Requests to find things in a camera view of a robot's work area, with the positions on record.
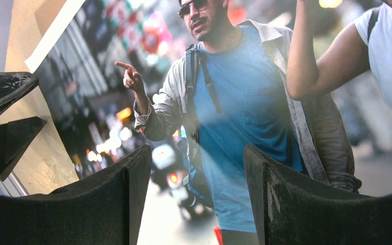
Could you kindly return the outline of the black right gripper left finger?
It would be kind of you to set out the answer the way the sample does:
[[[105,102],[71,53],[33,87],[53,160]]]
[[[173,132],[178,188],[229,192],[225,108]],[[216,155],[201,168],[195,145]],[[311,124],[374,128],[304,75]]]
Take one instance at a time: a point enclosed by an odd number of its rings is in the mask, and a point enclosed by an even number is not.
[[[0,195],[0,244],[137,244],[151,164],[143,145],[49,194]]]

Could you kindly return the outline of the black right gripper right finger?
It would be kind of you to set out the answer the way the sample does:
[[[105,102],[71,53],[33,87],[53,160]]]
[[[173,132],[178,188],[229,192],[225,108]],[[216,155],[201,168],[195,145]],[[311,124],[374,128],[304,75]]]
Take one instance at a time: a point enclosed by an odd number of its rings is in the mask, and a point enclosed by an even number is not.
[[[252,145],[243,160],[260,244],[392,244],[392,194],[330,187]]]

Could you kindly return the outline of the brown cardboard backing board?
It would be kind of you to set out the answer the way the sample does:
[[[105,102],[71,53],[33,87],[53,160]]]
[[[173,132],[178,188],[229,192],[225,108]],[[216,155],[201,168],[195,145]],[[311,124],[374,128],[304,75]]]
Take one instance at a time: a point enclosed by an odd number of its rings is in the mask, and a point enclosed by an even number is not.
[[[45,0],[35,11],[35,19],[41,37],[44,36],[65,3],[66,0]]]

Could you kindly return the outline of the printed street photo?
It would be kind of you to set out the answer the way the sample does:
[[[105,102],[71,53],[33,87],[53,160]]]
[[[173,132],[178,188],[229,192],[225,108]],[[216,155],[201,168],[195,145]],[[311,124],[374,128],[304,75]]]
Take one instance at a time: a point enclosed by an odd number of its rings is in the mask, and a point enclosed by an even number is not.
[[[85,1],[80,30],[95,65],[57,41],[37,68],[40,89],[59,135],[72,154],[89,123],[82,98],[117,88],[139,135],[156,142],[184,130],[185,188],[211,207],[224,244],[256,244],[256,226],[243,153],[256,146],[287,167],[330,187],[358,192],[354,160],[340,112],[331,95],[301,103],[286,88],[292,31],[246,20],[232,24],[227,1],[178,1],[179,16],[198,40],[153,79],[139,71],[137,50],[148,32],[128,1]],[[125,32],[135,31],[131,45]],[[104,75],[93,71],[96,67]],[[129,91],[134,92],[130,104]]]

